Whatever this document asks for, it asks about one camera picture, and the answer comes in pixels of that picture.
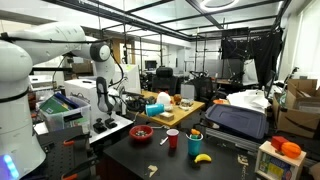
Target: blue light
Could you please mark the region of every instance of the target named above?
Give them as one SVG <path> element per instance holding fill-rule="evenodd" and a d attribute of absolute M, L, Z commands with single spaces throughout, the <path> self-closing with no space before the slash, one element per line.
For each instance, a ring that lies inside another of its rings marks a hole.
<path fill-rule="evenodd" d="M 17 171 L 17 168 L 14 165 L 12 158 L 9 155 L 5 155 L 3 156 L 3 160 L 6 163 L 8 169 L 10 170 L 11 177 L 17 179 L 19 177 L 19 172 Z"/>

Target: red cup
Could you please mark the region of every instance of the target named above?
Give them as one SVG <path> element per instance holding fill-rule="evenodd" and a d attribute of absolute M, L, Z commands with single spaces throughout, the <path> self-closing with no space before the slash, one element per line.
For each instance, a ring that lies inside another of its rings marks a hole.
<path fill-rule="evenodd" d="M 170 148 L 176 148 L 178 144 L 178 134 L 179 131 L 176 129 L 169 129 L 167 131 Z"/>

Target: red bowl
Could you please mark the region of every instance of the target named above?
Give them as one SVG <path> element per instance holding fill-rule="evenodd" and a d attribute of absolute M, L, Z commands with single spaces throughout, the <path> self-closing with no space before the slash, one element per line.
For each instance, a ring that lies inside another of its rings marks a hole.
<path fill-rule="evenodd" d="M 144 131 L 147 133 L 147 135 L 145 136 L 137 136 L 136 132 L 138 131 Z M 129 131 L 129 135 L 137 141 L 146 141 L 148 139 L 150 139 L 150 137 L 153 134 L 153 129 L 150 126 L 147 125 L 138 125 L 138 126 L 134 126 L 133 128 L 130 129 Z"/>

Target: black curtain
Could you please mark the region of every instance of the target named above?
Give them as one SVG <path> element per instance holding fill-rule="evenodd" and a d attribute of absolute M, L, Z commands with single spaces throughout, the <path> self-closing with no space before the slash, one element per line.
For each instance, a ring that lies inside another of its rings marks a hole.
<path fill-rule="evenodd" d="M 254 58 L 260 85 L 268 81 L 271 70 L 276 72 L 277 59 L 282 47 L 283 31 L 268 33 L 264 36 L 247 40 L 233 40 L 223 37 L 221 40 L 222 59 Z"/>

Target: banana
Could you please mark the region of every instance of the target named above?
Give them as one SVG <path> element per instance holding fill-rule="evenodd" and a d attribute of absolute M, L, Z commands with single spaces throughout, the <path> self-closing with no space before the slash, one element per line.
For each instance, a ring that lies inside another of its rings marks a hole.
<path fill-rule="evenodd" d="M 208 161 L 211 162 L 211 157 L 207 154 L 199 154 L 196 159 L 194 160 L 195 163 L 198 163 L 199 161 Z"/>

